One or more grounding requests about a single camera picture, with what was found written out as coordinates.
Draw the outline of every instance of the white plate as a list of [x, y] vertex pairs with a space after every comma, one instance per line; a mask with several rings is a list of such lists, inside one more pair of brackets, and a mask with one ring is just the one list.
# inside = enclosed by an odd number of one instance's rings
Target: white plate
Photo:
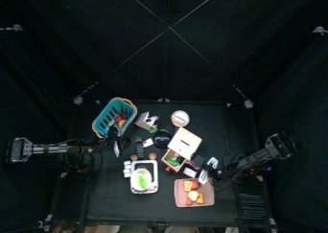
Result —
[[176, 127], [185, 127], [191, 122], [191, 116], [184, 110], [177, 110], [170, 116], [172, 124]]

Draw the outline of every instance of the wooden tray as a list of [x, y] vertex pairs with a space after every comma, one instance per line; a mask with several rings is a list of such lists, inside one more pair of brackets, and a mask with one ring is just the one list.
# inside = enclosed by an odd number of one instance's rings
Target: wooden tray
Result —
[[211, 182], [200, 185], [197, 191], [205, 196], [205, 203], [199, 204], [193, 203], [193, 205], [187, 205], [187, 200], [189, 196], [189, 192], [185, 191], [185, 181], [197, 181], [197, 178], [188, 179], [177, 179], [175, 181], [175, 196], [176, 196], [176, 204], [177, 207], [197, 207], [197, 206], [212, 206], [215, 205], [215, 189]]

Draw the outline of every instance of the ceiling pole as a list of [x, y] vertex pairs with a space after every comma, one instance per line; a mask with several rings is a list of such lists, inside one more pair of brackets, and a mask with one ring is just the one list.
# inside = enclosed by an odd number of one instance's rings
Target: ceiling pole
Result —
[[162, 96], [168, 92], [168, 57], [169, 57], [169, 0], [164, 0], [164, 87]]

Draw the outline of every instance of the cardboard box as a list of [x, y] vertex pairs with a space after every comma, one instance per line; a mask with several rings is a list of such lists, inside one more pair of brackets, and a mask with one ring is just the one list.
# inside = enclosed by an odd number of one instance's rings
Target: cardboard box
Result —
[[[185, 128], [180, 128], [177, 133], [175, 134], [169, 145], [168, 152], [162, 157], [162, 162], [166, 165], [166, 170], [179, 173], [181, 168], [184, 167], [188, 160], [192, 160], [192, 156], [200, 146], [203, 139], [196, 136], [192, 132], [189, 132]], [[179, 166], [173, 166], [169, 160], [176, 160], [177, 157], [183, 157], [183, 162]]]

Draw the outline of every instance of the small cup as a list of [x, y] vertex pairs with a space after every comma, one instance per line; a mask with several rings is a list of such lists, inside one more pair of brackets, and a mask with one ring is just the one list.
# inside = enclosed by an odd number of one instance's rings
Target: small cup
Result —
[[134, 155], [132, 155], [132, 160], [133, 161], [137, 161], [138, 160], [138, 156], [134, 154]]
[[157, 159], [157, 154], [156, 154], [154, 152], [152, 152], [152, 153], [149, 154], [149, 159], [150, 159], [150, 160], [156, 160], [156, 159]]

